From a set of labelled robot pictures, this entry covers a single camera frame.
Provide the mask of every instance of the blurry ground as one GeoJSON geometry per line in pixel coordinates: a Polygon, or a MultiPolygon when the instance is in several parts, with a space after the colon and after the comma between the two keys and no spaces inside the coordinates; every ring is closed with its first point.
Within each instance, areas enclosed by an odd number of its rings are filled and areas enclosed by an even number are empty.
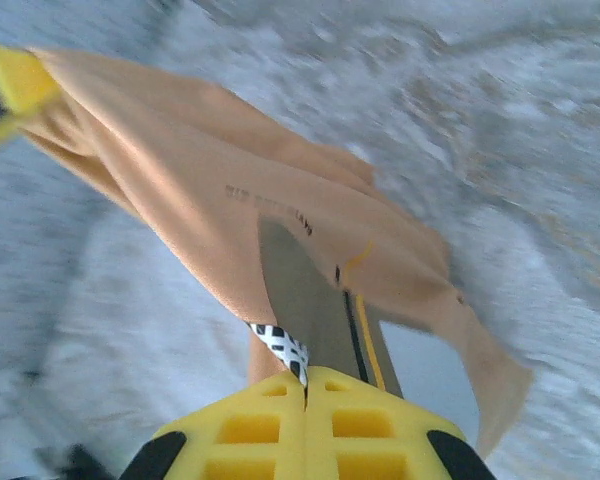
{"type": "MultiPolygon", "coordinates": [[[[50,21],[2,2],[0,41],[148,61],[148,12],[122,3],[49,3],[50,21]]],[[[212,18],[185,2],[151,61],[377,165],[537,369],[498,478],[600,477],[600,1],[200,3],[212,18]]],[[[46,386],[122,444],[240,388],[244,332],[150,231],[76,185],[21,143],[0,152],[0,412],[61,312],[46,386]]]]}

